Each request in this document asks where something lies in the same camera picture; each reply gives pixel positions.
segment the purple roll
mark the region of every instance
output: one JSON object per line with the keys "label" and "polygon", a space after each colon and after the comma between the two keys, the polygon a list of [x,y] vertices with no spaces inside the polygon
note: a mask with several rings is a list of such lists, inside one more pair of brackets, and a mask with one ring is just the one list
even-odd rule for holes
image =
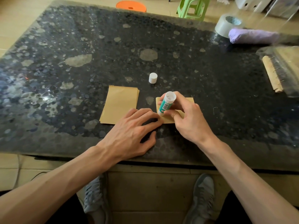
{"label": "purple roll", "polygon": [[231,29],[229,40],[232,44],[272,44],[279,38],[279,33],[264,30]]}

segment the barcode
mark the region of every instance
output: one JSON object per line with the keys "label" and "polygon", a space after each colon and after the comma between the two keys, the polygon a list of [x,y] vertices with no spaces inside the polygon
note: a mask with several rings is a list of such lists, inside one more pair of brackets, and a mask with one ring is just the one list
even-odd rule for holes
{"label": "barcode", "polygon": [[162,109],[166,110],[166,109],[168,108],[168,106],[169,106],[169,104],[165,103],[165,104],[163,105],[163,108],[162,108]]}

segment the hand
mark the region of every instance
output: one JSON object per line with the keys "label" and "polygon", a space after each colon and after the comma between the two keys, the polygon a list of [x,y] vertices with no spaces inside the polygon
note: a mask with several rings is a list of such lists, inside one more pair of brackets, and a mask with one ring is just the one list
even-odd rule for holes
{"label": "hand", "polygon": [[[151,118],[157,118],[158,121],[142,126]],[[97,146],[111,151],[119,161],[144,155],[156,143],[156,132],[153,130],[161,126],[162,123],[163,120],[160,116],[150,108],[131,109]],[[151,131],[153,132],[150,138],[146,142],[140,143],[141,139]]]}
{"label": "hand", "polygon": [[[177,130],[184,138],[202,148],[207,141],[216,138],[216,136],[207,124],[199,105],[188,101],[177,91],[174,93],[176,94],[176,100],[169,110],[164,111],[164,114],[173,117]],[[162,103],[164,96],[165,94],[160,97],[159,105]],[[183,111],[185,117],[182,118],[176,110]]]}

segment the floor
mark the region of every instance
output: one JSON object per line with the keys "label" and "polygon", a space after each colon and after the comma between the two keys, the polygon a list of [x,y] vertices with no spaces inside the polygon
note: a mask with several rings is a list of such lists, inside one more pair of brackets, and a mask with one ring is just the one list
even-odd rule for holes
{"label": "floor", "polygon": [[[0,0],[0,57],[31,25],[53,0]],[[73,0],[114,7],[121,0]],[[176,15],[180,0],[137,0],[144,3],[147,12],[168,16]],[[264,14],[238,10],[235,3],[229,5],[211,0],[205,21],[216,23],[224,13],[241,18],[246,27],[299,34],[299,15],[286,22],[284,19],[267,17]],[[19,156],[20,173],[16,186],[30,181],[41,172],[48,172],[64,162],[35,160]],[[12,189],[17,172],[18,158],[14,154],[0,154],[0,191]],[[127,223],[181,223],[192,203],[192,189],[201,173],[209,173],[215,182],[213,219],[221,210],[230,191],[229,185],[218,171],[203,171],[180,168],[157,168],[116,165],[109,170],[109,202],[113,222]],[[294,175],[261,174],[275,190],[293,205],[299,206],[299,177]],[[83,191],[78,192],[83,200]]]}

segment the person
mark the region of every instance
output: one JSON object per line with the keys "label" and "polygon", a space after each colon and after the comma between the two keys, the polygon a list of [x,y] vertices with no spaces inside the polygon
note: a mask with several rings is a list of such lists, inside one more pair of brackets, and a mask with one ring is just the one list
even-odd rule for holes
{"label": "person", "polygon": [[[180,134],[204,152],[233,190],[225,199],[216,223],[299,223],[298,210],[213,134],[199,105],[191,103],[179,92],[175,93],[176,101],[165,115],[174,118]],[[175,110],[184,111],[185,117],[182,118]],[[142,125],[151,118],[158,120]],[[97,145],[59,168],[1,196],[0,222],[109,223],[111,216],[103,173],[121,160],[145,154],[155,144],[154,130],[162,123],[160,116],[151,109],[131,109]],[[140,143],[151,131],[149,139]],[[76,196],[84,185],[85,212]],[[193,204],[184,224],[204,223],[209,219],[213,200],[213,180],[203,174],[195,183]]]}

